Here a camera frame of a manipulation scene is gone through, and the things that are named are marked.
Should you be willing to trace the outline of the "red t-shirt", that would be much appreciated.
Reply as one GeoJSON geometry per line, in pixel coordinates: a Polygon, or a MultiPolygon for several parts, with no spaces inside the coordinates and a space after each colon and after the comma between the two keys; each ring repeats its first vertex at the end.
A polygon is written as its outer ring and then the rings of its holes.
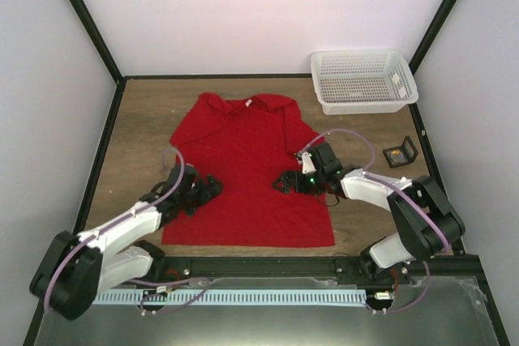
{"type": "Polygon", "coordinates": [[[220,195],[192,217],[181,214],[162,233],[165,245],[334,246],[324,197],[283,194],[273,183],[299,170],[295,157],[316,132],[296,100],[258,94],[225,100],[204,92],[170,138],[201,175],[222,182],[220,195]]]}

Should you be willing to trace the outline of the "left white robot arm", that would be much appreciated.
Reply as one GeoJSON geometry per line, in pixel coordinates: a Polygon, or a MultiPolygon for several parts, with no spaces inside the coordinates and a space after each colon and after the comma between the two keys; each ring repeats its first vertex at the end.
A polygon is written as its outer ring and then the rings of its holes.
{"type": "Polygon", "coordinates": [[[30,282],[30,293],[45,309],[74,320],[113,287],[159,283],[165,277],[165,252],[143,237],[182,213],[193,216],[222,191],[222,182],[201,176],[190,164],[173,167],[166,181],[121,215],[81,233],[57,234],[30,282]]]}

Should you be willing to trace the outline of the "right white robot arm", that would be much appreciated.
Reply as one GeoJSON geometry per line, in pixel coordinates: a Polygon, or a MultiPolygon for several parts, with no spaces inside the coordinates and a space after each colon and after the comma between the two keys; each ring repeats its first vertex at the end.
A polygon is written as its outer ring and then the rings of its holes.
{"type": "Polygon", "coordinates": [[[427,261],[450,250],[465,234],[461,217],[432,177],[386,177],[343,165],[326,142],[299,152],[297,159],[301,168],[283,172],[273,182],[274,189],[284,194],[331,194],[391,213],[397,231],[360,254],[361,276],[369,283],[382,281],[398,263],[427,261]]]}

